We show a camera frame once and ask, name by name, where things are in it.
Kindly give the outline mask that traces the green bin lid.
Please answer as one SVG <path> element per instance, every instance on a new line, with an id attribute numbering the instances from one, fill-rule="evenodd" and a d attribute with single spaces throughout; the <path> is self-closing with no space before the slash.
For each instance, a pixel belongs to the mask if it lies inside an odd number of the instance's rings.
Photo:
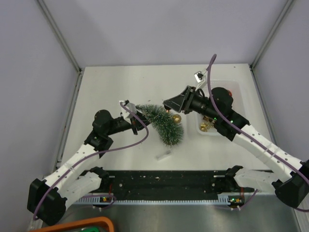
<path id="1" fill-rule="evenodd" d="M 102 226 L 93 225 L 93 226 L 87 226 L 84 228 L 80 228 L 77 230 L 77 232 L 106 232 L 106 230 Z"/>

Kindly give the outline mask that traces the gold bauble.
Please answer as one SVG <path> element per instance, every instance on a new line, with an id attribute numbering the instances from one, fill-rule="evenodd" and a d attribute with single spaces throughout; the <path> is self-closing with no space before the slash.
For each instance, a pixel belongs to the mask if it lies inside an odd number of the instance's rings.
<path id="1" fill-rule="evenodd" d="M 181 123 L 182 117 L 179 114 L 174 114 L 172 116 L 172 120 L 173 120 L 174 123 L 179 124 L 179 123 Z"/>

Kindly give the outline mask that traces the clear battery box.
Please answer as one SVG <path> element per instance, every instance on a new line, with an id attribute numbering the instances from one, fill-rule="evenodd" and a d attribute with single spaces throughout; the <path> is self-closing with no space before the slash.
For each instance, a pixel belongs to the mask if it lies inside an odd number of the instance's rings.
<path id="1" fill-rule="evenodd" d="M 160 161 L 160 160 L 162 160 L 162 159 L 167 158 L 167 157 L 170 156 L 170 155 L 171 155 L 171 151 L 168 150 L 168 151 L 165 151 L 165 152 L 162 153 L 162 154 L 156 155 L 155 158 L 156 158 L 157 161 Z"/>

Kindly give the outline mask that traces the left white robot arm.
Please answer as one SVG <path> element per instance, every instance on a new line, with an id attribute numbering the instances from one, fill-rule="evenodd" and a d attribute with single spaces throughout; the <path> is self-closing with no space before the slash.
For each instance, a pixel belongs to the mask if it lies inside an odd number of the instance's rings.
<path id="1" fill-rule="evenodd" d="M 94 116 L 92 131 L 78 151 L 63 165 L 44 179 L 35 179 L 29 186 L 27 209 L 33 213 L 34 221 L 42 220 L 49 226 L 60 221 L 66 210 L 86 194 L 98 190 L 106 191 L 109 179 L 105 171 L 95 162 L 113 144 L 110 135 L 132 130 L 134 135 L 147 129 L 149 120 L 137 110 L 122 110 L 120 117 L 112 118 L 107 110 Z"/>

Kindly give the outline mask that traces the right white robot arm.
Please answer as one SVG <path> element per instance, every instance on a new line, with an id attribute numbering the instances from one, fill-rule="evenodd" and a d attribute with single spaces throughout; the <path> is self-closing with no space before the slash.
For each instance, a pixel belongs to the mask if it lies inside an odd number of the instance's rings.
<path id="1" fill-rule="evenodd" d="M 225 173 L 225 185 L 230 191 L 252 188 L 272 193 L 287 206 L 298 209 L 309 192 L 309 163 L 289 155 L 259 133 L 242 115 L 232 108 L 231 93 L 223 88 L 211 90 L 209 97 L 201 90 L 187 86 L 178 96 L 163 101 L 167 110 L 188 114 L 199 113 L 214 122 L 223 137 L 245 148 L 270 172 L 234 166 Z"/>

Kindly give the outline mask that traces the orange bin rim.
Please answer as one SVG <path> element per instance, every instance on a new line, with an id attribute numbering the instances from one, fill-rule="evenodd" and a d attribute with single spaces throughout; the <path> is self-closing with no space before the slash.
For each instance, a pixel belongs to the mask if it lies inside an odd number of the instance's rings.
<path id="1" fill-rule="evenodd" d="M 107 232 L 114 232 L 114 224 L 107 217 L 88 218 L 54 226 L 48 226 L 41 229 L 32 230 L 32 232 L 68 232 L 71 230 L 81 229 L 85 227 L 101 227 Z"/>

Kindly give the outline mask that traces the small green christmas tree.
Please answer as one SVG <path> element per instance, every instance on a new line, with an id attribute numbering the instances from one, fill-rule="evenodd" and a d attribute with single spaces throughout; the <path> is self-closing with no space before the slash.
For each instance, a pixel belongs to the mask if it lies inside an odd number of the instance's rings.
<path id="1" fill-rule="evenodd" d="M 136 109 L 143 114 L 152 127 L 157 131 L 159 139 L 166 146 L 179 145 L 183 140 L 184 129 L 181 123 L 173 120 L 173 113 L 157 104 L 139 104 Z"/>

